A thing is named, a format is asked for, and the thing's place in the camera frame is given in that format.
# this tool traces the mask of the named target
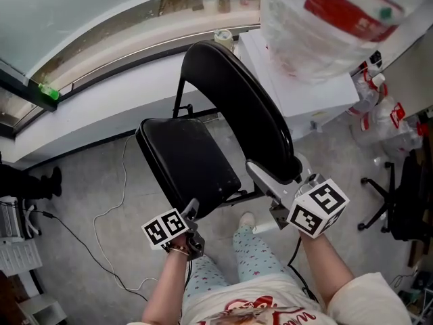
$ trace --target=white plastic bag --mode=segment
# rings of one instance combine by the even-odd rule
[[[262,0],[261,25],[273,59],[302,80],[348,72],[423,0]]]

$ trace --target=polka dot pants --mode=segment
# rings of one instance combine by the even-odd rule
[[[277,260],[269,246],[252,233],[248,225],[240,227],[233,235],[239,281],[245,282],[267,274],[289,274]],[[191,280],[185,290],[184,299],[199,293],[228,286],[224,275],[206,255],[193,260]]]

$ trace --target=gray floor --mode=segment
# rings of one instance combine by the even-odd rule
[[[244,156],[225,121],[208,123],[208,128],[246,189],[250,189],[252,182],[246,175]],[[33,171],[42,175],[49,174],[55,165],[62,168],[63,195],[51,202],[39,201],[39,209],[62,218],[100,261],[103,257],[95,241],[92,220],[121,199],[124,174],[120,158],[125,140],[67,156]],[[358,222],[370,218],[381,205],[381,198],[371,188],[361,187],[359,180],[368,176],[387,185],[383,152],[379,148],[358,147],[348,128],[338,122],[326,125],[323,133],[312,133],[296,142],[295,148],[309,159],[314,171],[332,177],[350,198],[348,208],[327,236],[353,272],[358,276],[381,272],[389,282],[395,275],[407,272],[409,243],[397,242],[390,234],[380,233],[382,222],[365,232],[357,231]],[[140,226],[170,209],[170,205],[135,138],[128,142],[124,163],[128,172],[124,204],[98,219],[97,230],[116,273],[127,287],[137,288],[145,277],[158,277],[165,258],[165,253],[150,250]],[[237,282],[231,237],[238,219],[244,211],[252,211],[258,223],[269,221],[269,205],[269,199],[261,198],[217,209],[199,222],[199,232],[206,239],[206,252],[228,281]],[[105,325],[139,320],[144,306],[139,297],[117,287],[112,276],[101,270],[57,221],[41,217],[39,223],[43,231],[37,238],[43,261],[39,276],[45,290],[68,314],[69,323]],[[261,236],[283,262],[292,255],[298,238],[292,227]],[[302,249],[294,265],[312,286]],[[154,286],[153,280],[147,281],[141,293],[150,296]]]

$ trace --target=white box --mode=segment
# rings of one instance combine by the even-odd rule
[[[348,73],[317,84],[298,81],[271,61],[260,29],[239,35],[240,60],[258,79],[283,114],[292,134],[299,139],[322,126],[359,101]]]
[[[287,220],[316,238],[335,224],[349,201],[335,182],[328,179],[295,198]]]

